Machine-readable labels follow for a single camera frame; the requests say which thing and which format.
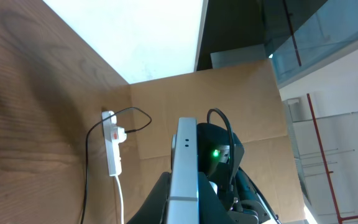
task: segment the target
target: white power strip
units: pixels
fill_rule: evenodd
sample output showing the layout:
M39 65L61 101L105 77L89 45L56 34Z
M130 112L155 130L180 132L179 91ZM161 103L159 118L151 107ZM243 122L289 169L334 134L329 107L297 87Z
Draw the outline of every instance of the white power strip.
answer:
M102 112L102 119L113 115L112 111ZM119 143L127 139L125 129L117 126L117 116L111 117L103 121L104 142L106 145L107 163L109 175L120 175L122 172L121 157L119 156Z

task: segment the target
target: ceiling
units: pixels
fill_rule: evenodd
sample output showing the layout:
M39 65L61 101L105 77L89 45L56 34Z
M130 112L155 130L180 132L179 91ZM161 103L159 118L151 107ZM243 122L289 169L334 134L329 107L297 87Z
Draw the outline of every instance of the ceiling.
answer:
M203 0L44 0L128 83L194 72Z

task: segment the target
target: black cord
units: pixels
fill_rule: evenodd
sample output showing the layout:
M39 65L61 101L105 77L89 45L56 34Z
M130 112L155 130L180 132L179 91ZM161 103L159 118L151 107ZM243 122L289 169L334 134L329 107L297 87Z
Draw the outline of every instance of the black cord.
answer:
M229 158L229 183L228 186L230 186L232 184L232 174L233 174L233 170L234 170L234 136L233 136L233 130L231 128L230 122L228 120L228 118L226 117L226 115L224 115L224 113L217 109L217 108L213 108L210 109L208 111L208 114L206 115L206 122L207 123L211 123L211 113L212 112L216 112L224 121L224 124L226 125L226 129L227 129L227 133L229 135L229 151L230 151L230 158Z
M104 118L102 119L101 121L97 122L96 124L94 124L92 126L91 129L89 129L88 133L86 133L86 138L85 138L85 170L86 170L86 173L85 173L85 190L84 190L84 201L83 201L83 205L82 205L82 215L81 215L81 224L83 224L84 222L84 217L85 217L85 208L86 208L86 198L88 196L88 172L89 172L89 169L88 169L88 139L89 139L89 136L92 132L92 130L97 127L99 124L103 123L103 121L106 121L110 118L112 118L113 116L116 116L116 115L119 115L121 114L122 112L125 112L127 110L138 110L140 112L142 112L143 114L145 114L147 117L150 118L150 121L143 127L139 128L139 129L132 129L132 130L129 130L129 131L126 131L125 133L133 133L133 132L136 132L136 131L139 131L141 129L144 129L146 128L151 122L152 122L152 118L150 117L150 115L148 115L146 112L142 111L141 109L139 108L136 108L136 107L130 107L130 108L125 108L123 110L120 110L116 113L114 113L113 115L111 116L108 116L107 118Z

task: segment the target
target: wood grain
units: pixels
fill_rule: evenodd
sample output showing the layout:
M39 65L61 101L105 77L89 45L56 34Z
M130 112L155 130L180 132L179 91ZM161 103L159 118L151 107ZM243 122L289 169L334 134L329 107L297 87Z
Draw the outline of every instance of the wood grain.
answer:
M46 4L0 0L0 223L78 223L85 134L102 109L131 105L129 85ZM132 113L119 125L133 128ZM86 223L117 220L102 140L96 128ZM143 201L135 136L122 148L128 219Z

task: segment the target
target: red pipe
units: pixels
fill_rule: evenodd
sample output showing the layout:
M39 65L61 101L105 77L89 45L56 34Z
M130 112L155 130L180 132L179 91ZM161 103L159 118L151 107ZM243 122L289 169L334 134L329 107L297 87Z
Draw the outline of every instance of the red pipe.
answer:
M356 218L358 218L358 215L354 215L354 216L352 216L352 217L345 217L345 218L342 218L342 217L341 217L341 220L342 220L342 221L346 221L346 220L352 220L352 219L356 219Z
M292 27L292 23L291 23L291 18L290 18L290 13L288 12L287 3L285 2L285 0L283 0L283 5L284 5L285 15L286 15L286 17L287 17L288 27L290 28L290 33L291 33L293 48L295 49L296 59L298 60L298 65L299 65L299 67L300 67L300 66L302 66L301 57L299 56L298 46L297 46L296 40L295 40L295 33L294 33L294 31L293 31L293 27Z
M328 179L329 189L330 189L330 191L331 191L331 195L333 196L333 201L334 201L334 206L335 206L336 217L337 217L337 219L338 219L338 223L339 223L339 224L342 224L343 221L353 220L353 219L358 218L358 215L351 216L351 217L345 217L345 218L342 218L342 217L341 217L341 213L339 212L338 203L336 202L336 197L335 197L333 182L331 181L331 177L330 177L330 175L329 175L330 173L332 173L332 171L329 171L329 170L328 170L326 155L325 155L325 153L324 153L323 143L321 142L320 133L319 133L319 131L318 131L316 116L314 115L314 109L313 109L313 105L312 105L312 103L311 103L310 94L308 93L307 96L308 96L308 101L309 101L309 107L310 107L311 117L312 117L312 119L313 119L314 128L315 128L315 130L316 130L316 135L317 135L318 144L319 144L319 146L320 146L321 157L323 158L324 168L325 168L325 170L326 170L326 175L327 175L327 179Z

